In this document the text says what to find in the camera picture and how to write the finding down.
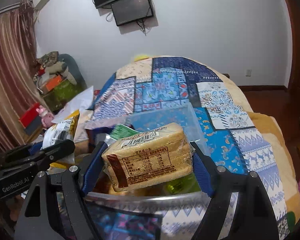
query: brown label stripe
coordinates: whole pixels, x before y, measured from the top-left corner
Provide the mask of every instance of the brown label stripe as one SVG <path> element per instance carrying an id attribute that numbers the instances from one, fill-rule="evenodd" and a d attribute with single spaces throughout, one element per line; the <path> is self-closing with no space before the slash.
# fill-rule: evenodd
<path id="1" fill-rule="evenodd" d="M 126 174 L 124 173 L 124 170 L 120 164 L 120 161 L 119 161 L 117 155 L 110 154 L 110 155 L 107 155 L 107 158 L 112 166 L 114 174 L 117 177 L 117 180 L 119 183 L 118 187 L 127 187 L 128 182 L 127 182 Z"/>

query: metal screw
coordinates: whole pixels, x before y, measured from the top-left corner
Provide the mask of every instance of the metal screw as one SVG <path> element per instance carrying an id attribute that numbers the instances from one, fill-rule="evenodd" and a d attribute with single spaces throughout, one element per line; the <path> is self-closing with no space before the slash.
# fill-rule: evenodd
<path id="1" fill-rule="evenodd" d="M 71 166 L 71 167 L 69 168 L 69 171 L 75 172 L 77 169 L 78 169 L 78 167 L 75 166 L 75 165 L 73 165 L 73 166 Z"/>
<path id="2" fill-rule="evenodd" d="M 258 177 L 258 173 L 256 173 L 255 171 L 251 171 L 250 176 L 253 178 L 256 178 L 256 177 Z"/>
<path id="3" fill-rule="evenodd" d="M 218 167 L 217 167 L 217 170 L 218 170 L 219 172 L 225 172 L 225 171 L 226 171 L 226 168 L 225 168 L 224 166 L 218 166 Z"/>
<path id="4" fill-rule="evenodd" d="M 37 176 L 38 176 L 39 178 L 41 178 L 41 177 L 43 177 L 45 174 L 46 174 L 45 171 L 39 171 L 39 172 L 37 173 Z"/>

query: wall outlet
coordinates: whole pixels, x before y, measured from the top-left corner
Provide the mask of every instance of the wall outlet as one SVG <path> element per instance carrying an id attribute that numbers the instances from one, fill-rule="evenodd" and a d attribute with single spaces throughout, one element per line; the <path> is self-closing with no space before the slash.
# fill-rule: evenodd
<path id="1" fill-rule="evenodd" d="M 246 70 L 246 77 L 251 77 L 251 69 Z"/>

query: pink stuffed toy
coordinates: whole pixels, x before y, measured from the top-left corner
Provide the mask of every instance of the pink stuffed toy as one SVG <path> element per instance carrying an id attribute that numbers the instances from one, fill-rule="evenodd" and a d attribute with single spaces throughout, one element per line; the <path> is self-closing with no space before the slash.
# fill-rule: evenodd
<path id="1" fill-rule="evenodd" d="M 37 108 L 36 111 L 41 117 L 42 126 L 44 128 L 49 128 L 52 125 L 54 125 L 54 123 L 51 122 L 54 119 L 54 115 L 50 113 L 45 107 L 39 106 L 39 108 Z"/>

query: baseboard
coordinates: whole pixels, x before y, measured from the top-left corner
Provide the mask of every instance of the baseboard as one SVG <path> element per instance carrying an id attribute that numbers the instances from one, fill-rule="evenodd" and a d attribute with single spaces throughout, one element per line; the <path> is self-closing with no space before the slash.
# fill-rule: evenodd
<path id="1" fill-rule="evenodd" d="M 287 91 L 285 86 L 238 86 L 241 91 L 263 91 L 263 90 L 284 90 Z"/>

